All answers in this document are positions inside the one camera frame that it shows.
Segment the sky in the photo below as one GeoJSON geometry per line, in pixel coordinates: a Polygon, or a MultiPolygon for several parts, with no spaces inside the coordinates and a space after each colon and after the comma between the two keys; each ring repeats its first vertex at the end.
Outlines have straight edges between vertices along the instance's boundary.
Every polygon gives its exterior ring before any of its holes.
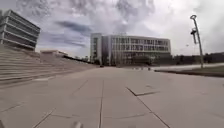
{"type": "Polygon", "coordinates": [[[197,15],[204,53],[224,52],[223,0],[0,0],[41,27],[36,51],[89,56],[90,34],[168,38],[173,55],[199,54],[190,32],[197,15]]]}

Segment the street lamp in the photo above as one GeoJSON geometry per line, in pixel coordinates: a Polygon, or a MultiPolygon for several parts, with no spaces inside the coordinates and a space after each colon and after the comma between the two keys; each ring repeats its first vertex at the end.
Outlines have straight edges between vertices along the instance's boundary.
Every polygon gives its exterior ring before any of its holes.
{"type": "Polygon", "coordinates": [[[201,68],[203,68],[203,64],[204,64],[204,58],[203,58],[203,52],[202,52],[202,45],[201,45],[201,38],[200,38],[200,34],[199,34],[199,30],[198,30],[198,25],[196,22],[196,15],[192,15],[190,17],[190,19],[192,19],[194,21],[194,25],[195,25],[195,29],[192,30],[191,34],[194,37],[194,42],[196,43],[196,38],[195,38],[195,33],[197,33],[198,36],[198,43],[199,43],[199,49],[200,49],[200,60],[201,60],[201,68]]]}

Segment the pavement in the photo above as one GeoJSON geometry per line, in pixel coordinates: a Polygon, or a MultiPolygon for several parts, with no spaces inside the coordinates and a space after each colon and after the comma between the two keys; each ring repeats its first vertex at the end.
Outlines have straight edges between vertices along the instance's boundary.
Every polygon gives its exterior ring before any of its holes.
{"type": "Polygon", "coordinates": [[[223,128],[224,79],[98,68],[0,89],[5,128],[223,128]]]}

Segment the modern building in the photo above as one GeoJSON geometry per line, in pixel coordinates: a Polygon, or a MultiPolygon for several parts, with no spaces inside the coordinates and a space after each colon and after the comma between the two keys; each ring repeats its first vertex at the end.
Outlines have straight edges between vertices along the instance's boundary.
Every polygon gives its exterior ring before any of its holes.
{"type": "Polygon", "coordinates": [[[169,39],[91,34],[90,61],[103,65],[129,65],[133,58],[147,57],[149,60],[171,55],[169,39]]]}
{"type": "Polygon", "coordinates": [[[40,28],[12,10],[0,18],[0,43],[34,51],[40,28]]]}

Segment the concrete stairs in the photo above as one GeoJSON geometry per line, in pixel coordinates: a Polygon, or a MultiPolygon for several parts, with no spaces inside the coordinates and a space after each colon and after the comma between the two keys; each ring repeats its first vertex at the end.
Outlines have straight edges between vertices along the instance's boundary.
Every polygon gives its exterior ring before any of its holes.
{"type": "Polygon", "coordinates": [[[21,51],[0,44],[0,88],[12,83],[94,67],[74,60],[21,51]]]}

